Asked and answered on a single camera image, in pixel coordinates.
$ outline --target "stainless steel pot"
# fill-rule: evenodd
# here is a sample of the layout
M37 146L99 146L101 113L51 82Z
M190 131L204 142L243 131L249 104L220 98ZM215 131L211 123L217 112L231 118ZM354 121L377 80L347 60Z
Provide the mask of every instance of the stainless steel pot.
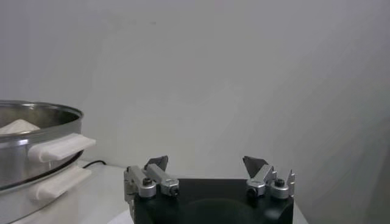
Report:
M0 127L23 119L40 128L0 135L0 224L39 210L89 176L74 166L95 143L80 135L82 117L64 105L0 100Z
M0 191L49 175L69 161L73 156L40 163L28 153L33 145L80 133L82 117L80 110L63 105L0 100L0 127L23 119L41 128L0 135Z

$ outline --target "screw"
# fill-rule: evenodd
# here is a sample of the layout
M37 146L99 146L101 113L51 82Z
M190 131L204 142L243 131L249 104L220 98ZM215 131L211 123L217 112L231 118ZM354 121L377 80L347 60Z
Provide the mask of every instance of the screw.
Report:
M285 181L282 179L276 179L275 180L275 186L277 187L284 187L285 186Z
M144 179L142 180L142 185L143 185L143 186L149 186L149 185L151 185L152 183L153 183L153 181L152 181L152 179L150 179L149 177L144 178Z
M172 187L169 193L172 197L177 197L179 195L179 189L176 187Z

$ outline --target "bolt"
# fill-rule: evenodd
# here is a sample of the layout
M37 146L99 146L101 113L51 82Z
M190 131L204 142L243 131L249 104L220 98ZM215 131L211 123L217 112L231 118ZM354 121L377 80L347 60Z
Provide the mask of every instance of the bolt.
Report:
M246 195L249 198L257 198L257 190L254 188L249 188L248 191L246 192Z
M149 185L151 185L152 183L153 183L153 181L152 181L152 179L150 179L149 177L144 178L144 179L142 180L142 185L143 185L143 186L149 186Z
M284 187L285 186L285 181L282 179L276 179L275 180L275 186L277 187Z

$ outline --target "white plastic handle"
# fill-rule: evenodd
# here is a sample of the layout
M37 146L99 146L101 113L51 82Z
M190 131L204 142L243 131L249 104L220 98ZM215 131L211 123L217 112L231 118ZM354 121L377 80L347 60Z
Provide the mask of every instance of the white plastic handle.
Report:
M33 186L29 192L31 200L53 200L70 190L91 175L92 171L72 166L55 176Z
M28 157L31 161L46 163L65 159L95 145L96 140L72 133L68 136L33 145Z

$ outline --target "white wall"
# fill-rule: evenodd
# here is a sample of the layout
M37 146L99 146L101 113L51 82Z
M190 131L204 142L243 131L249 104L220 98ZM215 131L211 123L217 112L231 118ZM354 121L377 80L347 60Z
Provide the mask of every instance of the white wall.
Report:
M390 1L0 1L0 96L71 105L86 159L297 172L310 223L361 223L390 136Z

